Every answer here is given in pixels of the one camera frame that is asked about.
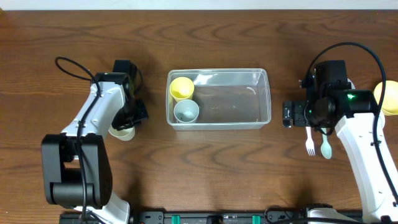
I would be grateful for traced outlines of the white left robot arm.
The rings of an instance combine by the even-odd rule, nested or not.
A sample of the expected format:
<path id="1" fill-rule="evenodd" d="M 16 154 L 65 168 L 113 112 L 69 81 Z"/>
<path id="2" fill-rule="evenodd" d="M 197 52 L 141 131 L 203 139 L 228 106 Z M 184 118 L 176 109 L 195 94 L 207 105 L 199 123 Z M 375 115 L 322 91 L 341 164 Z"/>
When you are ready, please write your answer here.
<path id="1" fill-rule="evenodd" d="M 130 204 L 113 192 L 113 176 L 104 140 L 110 129 L 129 141 L 149 117 L 134 96 L 142 72 L 129 60 L 116 60 L 111 72 L 90 74 L 90 94 L 74 120 L 41 143 L 47 202 L 80 212 L 65 223 L 129 223 Z"/>

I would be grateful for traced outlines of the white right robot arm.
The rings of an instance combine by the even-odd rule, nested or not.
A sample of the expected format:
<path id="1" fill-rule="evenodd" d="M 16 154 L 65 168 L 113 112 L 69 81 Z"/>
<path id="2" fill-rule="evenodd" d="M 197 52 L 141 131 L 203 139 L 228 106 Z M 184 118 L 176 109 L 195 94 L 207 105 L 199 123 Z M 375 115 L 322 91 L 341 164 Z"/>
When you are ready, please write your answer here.
<path id="1" fill-rule="evenodd" d="M 342 60 L 316 64 L 300 86 L 306 90 L 306 98 L 284 102 L 284 127 L 336 133 L 354 172 L 363 221 L 396 223 L 397 200 L 391 187 L 397 187 L 397 168 L 386 144 L 372 91 L 352 87 Z"/>

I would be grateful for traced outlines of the cream plastic cup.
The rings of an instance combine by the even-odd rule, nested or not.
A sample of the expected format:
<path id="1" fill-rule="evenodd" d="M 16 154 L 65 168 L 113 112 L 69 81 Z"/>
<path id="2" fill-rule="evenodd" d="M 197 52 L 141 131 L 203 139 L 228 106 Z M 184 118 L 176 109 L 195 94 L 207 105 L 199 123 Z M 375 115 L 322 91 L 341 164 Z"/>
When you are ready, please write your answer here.
<path id="1" fill-rule="evenodd" d="M 119 140 L 130 141 L 135 136 L 136 130 L 135 130 L 135 127 L 133 127 L 133 128 L 127 128 L 127 129 L 122 129 L 122 130 L 118 131 L 118 130 L 114 129 L 112 126 L 110 126 L 109 133 L 112 136 L 118 138 Z"/>

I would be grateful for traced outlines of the grey plastic cup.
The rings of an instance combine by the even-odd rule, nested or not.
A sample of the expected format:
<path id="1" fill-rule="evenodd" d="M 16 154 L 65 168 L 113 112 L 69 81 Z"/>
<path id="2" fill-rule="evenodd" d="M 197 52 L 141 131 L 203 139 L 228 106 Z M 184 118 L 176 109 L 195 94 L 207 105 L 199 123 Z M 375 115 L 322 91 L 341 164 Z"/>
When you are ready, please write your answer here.
<path id="1" fill-rule="evenodd" d="M 174 117 L 178 123 L 196 123 L 200 108 L 193 100 L 179 101 L 174 107 Z"/>

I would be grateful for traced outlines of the yellow plastic cup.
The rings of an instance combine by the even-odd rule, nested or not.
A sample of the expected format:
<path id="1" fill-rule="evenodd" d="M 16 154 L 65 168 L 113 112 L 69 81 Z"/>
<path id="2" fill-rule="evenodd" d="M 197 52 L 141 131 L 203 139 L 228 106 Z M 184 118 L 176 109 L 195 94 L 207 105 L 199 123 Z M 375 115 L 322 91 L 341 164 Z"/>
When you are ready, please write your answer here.
<path id="1" fill-rule="evenodd" d="M 194 90 L 195 86 L 193 81 L 187 77 L 178 77 L 174 79 L 169 86 L 169 92 L 176 102 L 191 100 Z"/>

